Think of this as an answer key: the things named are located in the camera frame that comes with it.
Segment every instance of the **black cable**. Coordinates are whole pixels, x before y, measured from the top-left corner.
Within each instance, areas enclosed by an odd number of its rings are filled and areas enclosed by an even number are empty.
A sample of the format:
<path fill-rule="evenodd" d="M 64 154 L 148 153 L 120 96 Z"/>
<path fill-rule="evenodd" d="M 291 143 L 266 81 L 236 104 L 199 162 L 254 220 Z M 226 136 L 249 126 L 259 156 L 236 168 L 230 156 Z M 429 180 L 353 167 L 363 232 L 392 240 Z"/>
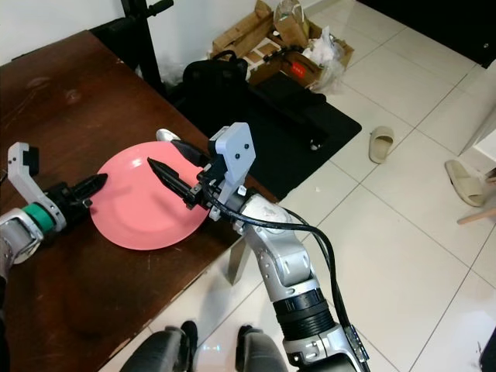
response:
<path fill-rule="evenodd" d="M 341 304 L 343 302 L 343 300 L 339 295 L 339 288 L 336 277 L 336 261 L 334 257 L 334 251 L 332 250 L 332 244 L 329 241 L 329 238 L 320 229 L 317 229 L 314 226 L 299 225 L 296 223 L 268 222 L 262 219 L 254 219 L 247 215 L 242 215 L 241 213 L 236 212 L 235 210 L 225 206 L 223 203 L 217 200 L 213 195 L 213 193 L 210 191 L 210 188 L 205 181 L 201 181 L 201 186 L 203 189 L 203 194 L 207 199 L 207 201 L 210 202 L 220 212 L 224 213 L 228 217 L 237 219 L 239 221 L 243 221 L 245 223 L 249 223 L 250 225 L 264 227 L 265 229 L 308 231 L 314 235 L 317 235 L 323 241 L 323 244 L 327 248 L 327 253 L 329 255 L 329 271 L 331 273 L 332 299 L 334 301 L 334 304 Z M 346 316 L 346 311 L 341 306 L 336 307 L 336 312 L 338 315 L 338 320 L 341 323 L 341 326 L 343 327 L 351 326 L 350 321 Z"/>
<path fill-rule="evenodd" d="M 308 222 L 306 222 L 297 213 L 293 212 L 290 209 L 286 209 L 286 208 L 284 208 L 284 210 L 287 213 L 289 213 L 289 215 L 292 215 L 293 217 L 295 217 L 303 225 L 309 225 Z M 327 267 L 329 267 L 329 256 L 327 255 L 327 250 L 326 250 L 326 247 L 324 246 L 324 243 L 320 240 L 320 238 L 317 235 L 315 235 L 315 234 L 312 234 L 312 235 L 314 236 L 315 240 L 317 240 L 317 244 L 320 246 L 320 250 L 322 251 L 322 254 L 325 257 L 325 260 L 326 260 L 326 263 L 327 263 Z M 339 289 L 339 286 L 338 286 L 338 291 L 339 291 L 339 300 L 340 300 L 340 304 L 339 305 L 342 306 L 341 307 L 341 311 L 343 312 L 343 317 L 346 317 L 347 322 L 350 322 L 349 319 L 348 319 L 348 315 L 346 314 L 346 309 L 344 307 L 344 301 L 343 301 L 343 298 L 341 297 L 341 291 Z M 369 365 L 368 365 L 367 362 L 362 362 L 361 363 L 361 366 L 362 366 L 364 372 L 370 372 L 370 368 L 369 368 Z"/>
<path fill-rule="evenodd" d="M 365 372 L 370 372 L 370 368 L 367 362 L 362 362 L 362 367 Z"/>
<path fill-rule="evenodd" d="M 302 224 L 304 225 L 309 225 L 308 222 L 306 222 L 300 215 L 298 215 L 297 213 L 289 210 L 289 209 L 286 209 L 284 208 L 284 210 L 289 213 L 290 215 L 292 215 L 293 217 L 295 217 L 298 221 L 300 221 Z M 331 270 L 330 268 L 330 265 L 329 265 L 329 254 L 327 252 L 327 247 L 324 245 L 323 241 L 320 240 L 320 238 L 315 235 L 315 234 L 312 234 L 313 237 L 315 238 L 315 240 L 317 241 L 317 244 L 319 245 L 320 247 L 320 250 L 322 251 L 322 254 L 324 255 L 324 258 L 325 258 L 325 262 L 327 263 L 327 268 L 329 270 Z M 339 302 L 336 304 L 334 304 L 334 307 L 336 308 L 336 312 L 339 314 L 341 313 L 343 318 L 345 319 L 345 323 L 348 323 L 348 324 L 351 324 L 350 323 L 350 320 L 348 319 L 348 314 L 346 312 L 346 308 L 345 308 L 345 305 L 344 305 L 344 301 L 343 301 L 343 297 L 341 296 L 341 290 L 339 289 L 339 285 L 337 286 L 338 288 L 338 297 L 339 297 Z"/>

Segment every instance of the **red label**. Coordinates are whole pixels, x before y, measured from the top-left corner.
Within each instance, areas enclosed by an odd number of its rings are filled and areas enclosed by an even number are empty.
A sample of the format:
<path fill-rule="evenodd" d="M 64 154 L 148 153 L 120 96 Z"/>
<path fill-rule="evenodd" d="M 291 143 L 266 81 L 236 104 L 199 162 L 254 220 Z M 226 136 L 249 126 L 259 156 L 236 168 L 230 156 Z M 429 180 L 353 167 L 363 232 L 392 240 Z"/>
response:
<path fill-rule="evenodd" d="M 291 66 L 291 72 L 302 79 L 305 76 L 306 69 L 298 62 L 293 62 L 293 65 Z"/>

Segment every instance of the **white cabinet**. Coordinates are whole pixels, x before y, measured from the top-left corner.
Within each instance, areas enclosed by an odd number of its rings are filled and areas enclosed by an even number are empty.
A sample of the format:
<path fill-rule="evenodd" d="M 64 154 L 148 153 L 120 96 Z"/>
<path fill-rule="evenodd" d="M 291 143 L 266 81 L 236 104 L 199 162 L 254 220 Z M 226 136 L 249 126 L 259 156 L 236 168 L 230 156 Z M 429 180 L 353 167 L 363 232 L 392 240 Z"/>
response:
<path fill-rule="evenodd" d="M 496 105 L 465 146 L 460 159 L 482 174 L 496 168 Z"/>

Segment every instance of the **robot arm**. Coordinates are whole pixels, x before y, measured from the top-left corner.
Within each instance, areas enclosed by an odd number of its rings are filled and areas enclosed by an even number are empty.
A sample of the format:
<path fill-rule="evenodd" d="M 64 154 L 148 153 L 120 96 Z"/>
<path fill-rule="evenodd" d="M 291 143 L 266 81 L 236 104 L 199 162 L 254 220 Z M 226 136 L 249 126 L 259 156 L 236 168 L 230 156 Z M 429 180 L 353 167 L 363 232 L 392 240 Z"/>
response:
<path fill-rule="evenodd" d="M 46 235 L 58 233 L 88 215 L 89 198 L 99 191 L 107 174 L 91 176 L 72 188 L 61 182 L 42 191 L 32 176 L 38 173 L 38 150 L 27 143 L 9 148 L 9 180 L 28 205 L 0 215 L 0 370 L 9 370 L 3 302 L 13 264 L 31 257 Z"/>
<path fill-rule="evenodd" d="M 191 149 L 185 151 L 184 144 L 176 147 L 187 159 L 198 158 L 191 155 Z M 244 236 L 257 258 L 292 365 L 311 372 L 367 372 L 368 355 L 346 315 L 329 240 L 315 227 L 291 223 L 286 210 L 243 186 L 255 159 L 250 151 L 253 142 L 248 125 L 238 122 L 222 128 L 211 138 L 209 149 L 212 159 L 198 174 L 199 182 L 193 187 L 166 164 L 148 161 L 155 175 L 189 208 L 201 205 L 211 209 L 212 219 L 229 219 Z M 332 298 L 341 324 L 330 314 L 308 253 L 295 230 L 313 233 L 319 245 L 327 249 L 324 254 L 331 270 Z"/>

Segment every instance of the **beige slipper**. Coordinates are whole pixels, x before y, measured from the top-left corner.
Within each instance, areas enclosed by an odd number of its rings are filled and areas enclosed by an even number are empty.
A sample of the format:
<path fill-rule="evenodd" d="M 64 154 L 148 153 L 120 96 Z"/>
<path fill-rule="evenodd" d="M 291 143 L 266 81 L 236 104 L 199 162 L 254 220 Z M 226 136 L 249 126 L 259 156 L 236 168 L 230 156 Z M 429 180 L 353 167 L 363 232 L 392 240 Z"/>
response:
<path fill-rule="evenodd" d="M 386 161 L 393 142 L 393 129 L 386 126 L 378 126 L 370 135 L 369 158 L 374 163 L 382 164 Z"/>
<path fill-rule="evenodd" d="M 445 162 L 451 184 L 464 202 L 473 207 L 481 207 L 485 202 L 481 182 L 471 177 L 462 164 L 456 160 Z"/>

